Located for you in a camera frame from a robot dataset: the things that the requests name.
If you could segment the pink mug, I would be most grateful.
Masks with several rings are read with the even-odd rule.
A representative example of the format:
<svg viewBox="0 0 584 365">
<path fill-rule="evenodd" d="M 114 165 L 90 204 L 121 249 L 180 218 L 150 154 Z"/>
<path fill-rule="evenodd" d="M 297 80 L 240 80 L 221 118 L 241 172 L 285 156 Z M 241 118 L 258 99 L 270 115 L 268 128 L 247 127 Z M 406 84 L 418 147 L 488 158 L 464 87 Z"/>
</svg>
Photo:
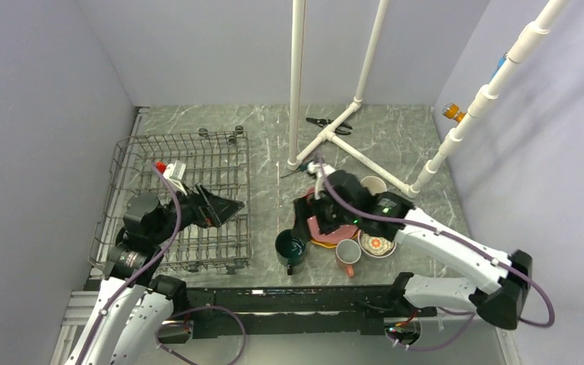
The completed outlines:
<svg viewBox="0 0 584 365">
<path fill-rule="evenodd" d="M 355 276 L 354 265 L 360 261 L 361 256 L 361 248 L 353 239 L 342 240 L 335 247 L 335 261 L 348 278 Z"/>
</svg>

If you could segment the dark green mug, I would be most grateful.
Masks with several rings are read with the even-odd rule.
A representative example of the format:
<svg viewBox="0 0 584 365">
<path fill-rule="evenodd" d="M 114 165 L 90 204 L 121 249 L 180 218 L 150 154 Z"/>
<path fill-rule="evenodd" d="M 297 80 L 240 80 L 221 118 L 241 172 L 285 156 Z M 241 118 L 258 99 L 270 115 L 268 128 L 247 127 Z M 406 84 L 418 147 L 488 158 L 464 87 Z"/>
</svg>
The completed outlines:
<svg viewBox="0 0 584 365">
<path fill-rule="evenodd" d="M 275 239 L 275 251 L 286 274 L 293 275 L 294 269 L 305 261 L 307 243 L 294 236 L 292 230 L 282 230 Z"/>
</svg>

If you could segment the patterned floral bowl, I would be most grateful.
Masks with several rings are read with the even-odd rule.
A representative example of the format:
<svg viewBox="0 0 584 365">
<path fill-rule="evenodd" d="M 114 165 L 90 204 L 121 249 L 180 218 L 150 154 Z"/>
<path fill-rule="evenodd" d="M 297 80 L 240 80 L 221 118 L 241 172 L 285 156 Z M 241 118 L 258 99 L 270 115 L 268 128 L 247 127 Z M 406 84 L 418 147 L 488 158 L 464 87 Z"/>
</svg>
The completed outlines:
<svg viewBox="0 0 584 365">
<path fill-rule="evenodd" d="M 362 230 L 358 232 L 357 241 L 363 253 L 374 259 L 389 257 L 396 250 L 396 243 L 383 237 L 371 236 Z"/>
</svg>

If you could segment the cream yellow-green cup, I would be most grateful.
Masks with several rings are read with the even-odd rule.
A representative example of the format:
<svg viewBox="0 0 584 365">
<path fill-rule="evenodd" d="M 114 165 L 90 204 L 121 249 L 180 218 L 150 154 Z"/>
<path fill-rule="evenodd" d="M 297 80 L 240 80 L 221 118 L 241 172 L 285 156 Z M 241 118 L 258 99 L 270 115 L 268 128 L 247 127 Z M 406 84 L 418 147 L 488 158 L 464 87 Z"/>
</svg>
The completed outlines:
<svg viewBox="0 0 584 365">
<path fill-rule="evenodd" d="M 386 182 L 378 176 L 365 176 L 360 184 L 371 194 L 378 195 L 387 192 Z"/>
</svg>

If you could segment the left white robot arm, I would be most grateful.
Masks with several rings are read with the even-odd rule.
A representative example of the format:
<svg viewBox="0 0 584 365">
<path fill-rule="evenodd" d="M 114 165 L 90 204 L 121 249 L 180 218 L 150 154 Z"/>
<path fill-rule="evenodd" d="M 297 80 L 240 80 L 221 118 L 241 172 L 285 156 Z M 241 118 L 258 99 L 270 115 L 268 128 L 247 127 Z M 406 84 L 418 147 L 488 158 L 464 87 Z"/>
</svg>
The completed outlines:
<svg viewBox="0 0 584 365">
<path fill-rule="evenodd" d="M 163 321 L 182 317 L 189 306 L 186 283 L 156 273 L 177 234 L 191 225 L 219 228 L 244 207 L 200 184 L 168 190 L 166 204 L 155 192 L 129 199 L 97 301 L 68 364 L 134 364 Z"/>
</svg>

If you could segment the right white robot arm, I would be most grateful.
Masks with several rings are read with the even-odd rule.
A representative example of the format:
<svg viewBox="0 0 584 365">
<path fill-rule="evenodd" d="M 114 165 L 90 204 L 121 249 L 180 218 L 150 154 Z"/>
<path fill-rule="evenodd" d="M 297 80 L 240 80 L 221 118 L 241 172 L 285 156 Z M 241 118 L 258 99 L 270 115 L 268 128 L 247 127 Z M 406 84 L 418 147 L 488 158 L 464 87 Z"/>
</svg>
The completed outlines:
<svg viewBox="0 0 584 365">
<path fill-rule="evenodd" d="M 344 170 L 311 162 L 306 172 L 315 186 L 310 194 L 294 200 L 295 237 L 311 239 L 309 219 L 317 223 L 321 234 L 354 226 L 393 246 L 422 249 L 459 273 L 459 278 L 398 274 L 388 297 L 395 314 L 406 316 L 415 309 L 438 306 L 473 311 L 485 322 L 507 330 L 523 321 L 522 310 L 532 287 L 533 258 L 527 252 L 506 253 L 470 240 L 400 195 L 372 194 Z"/>
</svg>

